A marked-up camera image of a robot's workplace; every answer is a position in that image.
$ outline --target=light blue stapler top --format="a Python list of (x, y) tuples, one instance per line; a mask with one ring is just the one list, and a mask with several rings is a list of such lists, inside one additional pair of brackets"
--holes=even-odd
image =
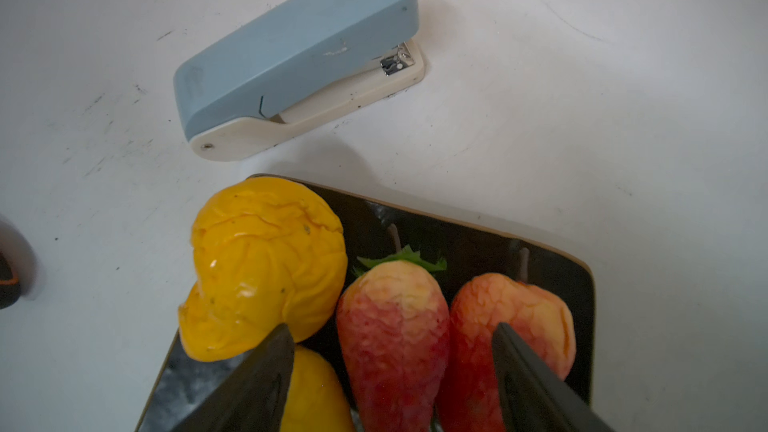
[(417, 30), (416, 0), (288, 0), (179, 67), (184, 134), (238, 117), (269, 119)]

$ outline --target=wrinkled yellow fruit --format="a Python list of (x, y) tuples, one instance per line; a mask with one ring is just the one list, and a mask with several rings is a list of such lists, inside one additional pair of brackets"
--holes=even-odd
[(283, 322), (303, 341), (328, 321), (344, 285), (341, 221), (284, 178), (248, 178), (211, 197), (192, 246), (197, 282), (179, 307), (179, 332), (195, 360), (232, 358)]
[(354, 432), (350, 404), (331, 364), (296, 346), (280, 432)]

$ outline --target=fruit stem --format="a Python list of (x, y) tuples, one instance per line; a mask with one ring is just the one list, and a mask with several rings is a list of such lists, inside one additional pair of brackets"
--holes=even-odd
[(389, 227), (387, 227), (386, 230), (389, 232), (389, 235), (392, 236), (392, 241), (395, 243), (395, 254), (399, 254), (402, 250), (402, 246), (400, 244), (400, 234), (398, 234), (397, 226), (395, 224), (389, 224)]
[(520, 249), (520, 269), (518, 270), (518, 281), (523, 284), (528, 283), (528, 258), (531, 256), (531, 251), (528, 248), (523, 247)]

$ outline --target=black object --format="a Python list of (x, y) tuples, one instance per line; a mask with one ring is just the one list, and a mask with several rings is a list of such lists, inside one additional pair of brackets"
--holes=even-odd
[(295, 347), (280, 324), (173, 432), (279, 432)]
[(12, 305), (21, 295), (22, 286), (18, 283), (18, 275), (0, 254), (0, 308)]
[[(358, 256), (380, 258), (394, 252), (392, 238), (387, 232), (391, 224), (397, 226), (402, 244), (421, 251), (425, 260), (447, 259), (448, 270), (438, 273), (436, 279), (448, 304), (461, 286), (476, 275), (496, 272), (514, 276), (514, 271), (520, 268), (520, 251), (527, 249), (528, 283), (556, 294), (571, 310), (577, 347), (574, 365), (565, 384), (589, 404), (594, 347), (594, 283), (585, 264), (560, 251), (513, 235), (374, 202), (332, 188), (295, 182), (303, 183), (322, 197), (341, 220), (350, 264), (345, 289), (356, 279), (352, 266), (357, 264)], [(350, 405), (355, 407), (335, 317), (302, 345), (331, 363)], [(247, 353), (229, 360), (197, 362), (187, 357), (177, 336), (137, 430), (172, 430), (228, 376), (236, 374), (235, 369), (245, 356)]]
[(612, 432), (509, 324), (496, 327), (492, 348), (508, 432)]

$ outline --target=red fruit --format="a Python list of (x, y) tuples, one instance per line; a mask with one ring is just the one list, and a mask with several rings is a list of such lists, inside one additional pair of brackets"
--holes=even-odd
[(448, 304), (406, 261), (358, 278), (336, 310), (344, 364), (366, 432), (427, 432), (448, 363)]
[(555, 294), (501, 274), (475, 277), (451, 305), (451, 356), (437, 396), (445, 432), (505, 432), (491, 338), (506, 322), (560, 379), (576, 357), (573, 318)]

